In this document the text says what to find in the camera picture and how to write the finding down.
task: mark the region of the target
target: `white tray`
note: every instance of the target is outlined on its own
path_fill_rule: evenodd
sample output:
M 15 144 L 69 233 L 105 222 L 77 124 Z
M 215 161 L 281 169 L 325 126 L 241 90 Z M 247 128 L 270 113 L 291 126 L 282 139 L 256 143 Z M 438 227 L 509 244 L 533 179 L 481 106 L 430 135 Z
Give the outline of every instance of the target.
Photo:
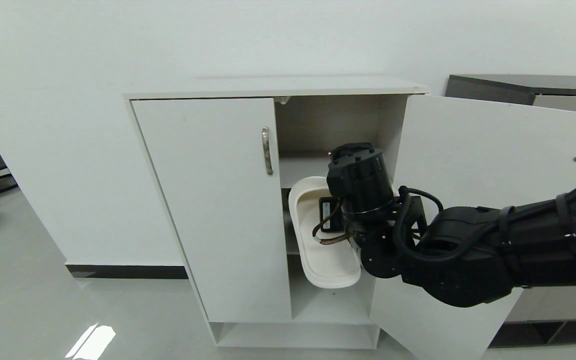
M 359 255 L 350 241 L 320 244 L 313 238 L 313 228 L 320 223 L 320 198 L 329 196 L 325 177 L 306 177 L 290 190 L 288 206 L 306 278 L 316 287 L 338 289 L 354 285 L 362 269 Z M 322 239 L 339 235 L 343 233 L 319 233 Z

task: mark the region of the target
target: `tiled floor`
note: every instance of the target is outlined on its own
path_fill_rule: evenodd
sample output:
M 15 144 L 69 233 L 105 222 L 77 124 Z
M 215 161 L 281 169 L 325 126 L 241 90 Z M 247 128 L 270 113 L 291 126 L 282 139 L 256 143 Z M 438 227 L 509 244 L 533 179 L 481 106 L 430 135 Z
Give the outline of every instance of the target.
M 20 189 L 1 194 L 0 359 L 72 359 L 66 355 L 96 324 L 116 333 L 100 360 L 414 359 L 383 333 L 375 351 L 216 348 L 187 280 L 72 278 Z M 576 345 L 489 350 L 484 358 L 576 360 Z

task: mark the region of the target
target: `black robotic arm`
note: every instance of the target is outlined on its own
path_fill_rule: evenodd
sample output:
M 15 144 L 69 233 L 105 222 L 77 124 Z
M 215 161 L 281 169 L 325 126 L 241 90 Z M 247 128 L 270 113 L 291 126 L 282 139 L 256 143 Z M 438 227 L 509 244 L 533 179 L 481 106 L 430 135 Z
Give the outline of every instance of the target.
M 418 189 L 402 186 L 395 196 L 382 151 L 370 143 L 336 148 L 327 184 L 339 206 L 321 223 L 342 217 L 347 234 L 339 239 L 352 236 L 373 276 L 401 275 L 461 308 L 496 301 L 513 287 L 576 285 L 576 188 L 517 207 L 444 209 Z M 430 224 L 418 196 L 439 208 Z

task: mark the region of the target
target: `metal handle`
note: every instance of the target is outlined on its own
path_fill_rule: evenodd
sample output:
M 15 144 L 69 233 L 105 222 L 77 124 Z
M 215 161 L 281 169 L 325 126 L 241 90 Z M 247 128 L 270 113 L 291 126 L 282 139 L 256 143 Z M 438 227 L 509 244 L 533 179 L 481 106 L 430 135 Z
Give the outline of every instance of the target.
M 265 159 L 265 173 L 268 175 L 272 175 L 273 172 L 273 164 L 270 162 L 270 137 L 268 133 L 270 129 L 268 126 L 264 126 L 261 129 L 261 142 L 263 143 L 263 159 Z

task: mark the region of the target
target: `open cabinet door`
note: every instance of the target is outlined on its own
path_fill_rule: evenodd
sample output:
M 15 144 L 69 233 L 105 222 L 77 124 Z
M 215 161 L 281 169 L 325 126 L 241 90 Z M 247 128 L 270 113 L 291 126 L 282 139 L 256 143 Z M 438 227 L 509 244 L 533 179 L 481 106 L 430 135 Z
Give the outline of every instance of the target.
M 400 139 L 394 186 L 429 192 L 446 208 L 501 209 L 576 187 L 576 112 L 412 95 Z M 435 205 L 423 207 L 430 222 Z M 370 318 L 421 360 L 477 360 L 521 292 L 462 309 L 400 276 L 377 279 Z

